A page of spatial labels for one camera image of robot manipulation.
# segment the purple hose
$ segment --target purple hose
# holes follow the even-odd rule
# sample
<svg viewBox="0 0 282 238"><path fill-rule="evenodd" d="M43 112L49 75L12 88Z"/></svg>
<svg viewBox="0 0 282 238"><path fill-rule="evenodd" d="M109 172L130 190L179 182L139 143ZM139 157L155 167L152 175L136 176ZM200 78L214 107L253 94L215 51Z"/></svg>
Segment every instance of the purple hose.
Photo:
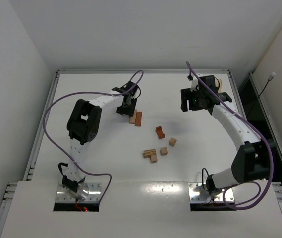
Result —
<svg viewBox="0 0 282 238"><path fill-rule="evenodd" d="M107 189L109 188L110 186L110 183L111 183L111 180L112 180L112 175L109 174L109 173L101 173L101 174L95 174L95 173L90 173L88 171L85 171L83 168L81 168L76 162L75 160L73 159L73 157L67 152L65 151L60 145L58 145L47 133L46 131L46 116L48 115L48 112L51 110L51 108L53 107L53 105L55 105L56 103L58 103L60 100L64 99L64 98L68 98L70 96L73 96L73 95L78 95L78 94L98 94L98 95L106 95L106 96L122 96L122 95L125 95L125 94L128 94L130 91L133 90L133 88L141 81L142 77L143 77L143 74L144 74L144 71L142 70L139 70L137 71L129 81L131 81L134 76L138 73L142 73L140 78L138 79L138 81L135 83L135 85L133 85L133 87L131 87L130 89L128 89L126 92L124 93L118 93L118 94L110 94L110 93L100 93L100 92L77 92L77 93L70 93L70 94L67 94L65 96L62 96L61 98L58 98L56 101L54 101L52 104L49 105L49 107L46 109L45 113L44 113L44 116L43 116L43 130L44 130L44 133L45 135L47 136L48 140L51 141L52 144L54 144L59 150L61 150L66 156L68 156L69 159L72 160L72 162L75 164L75 166L83 173L87 174L87 175L92 175L92 176L104 176L104 175L107 175L109 176L109 182L107 184L107 187L105 189L105 191L103 192L103 194L101 195L100 197L100 200L99 200L99 203L101 202L101 200L103 199L104 195L106 194L106 191Z"/></svg>
<svg viewBox="0 0 282 238"><path fill-rule="evenodd" d="M234 114L237 118L239 118L241 121L243 121L246 125L248 125L252 130L254 130L261 138L261 140L264 142L266 148L268 149L268 153L269 153L269 159L270 159L270 174L269 174L269 179L268 182L263 190L263 193L259 196L259 198L253 202L252 204L245 206L245 207L236 207L234 205L229 205L224 201L224 204L234 210L247 210L250 209L252 207L255 207L257 204L259 204L259 202L262 201L262 199L264 198L264 196L266 195L266 193L268 192L272 179L273 179L273 172L274 172L274 161L273 161L273 155L272 155L272 151L270 148L270 145L268 143L268 141L265 139L265 137L261 134L261 132L255 128L251 123L249 123L246 119L244 119L242 116L240 116L239 114L236 114L230 107L228 107L218 96L217 94L215 94L202 80L201 78L196 74L196 72L192 69L191 65L189 62L186 62L187 67L189 68L189 71L198 79L199 83L201 83L229 112L231 112L232 114Z"/></svg>

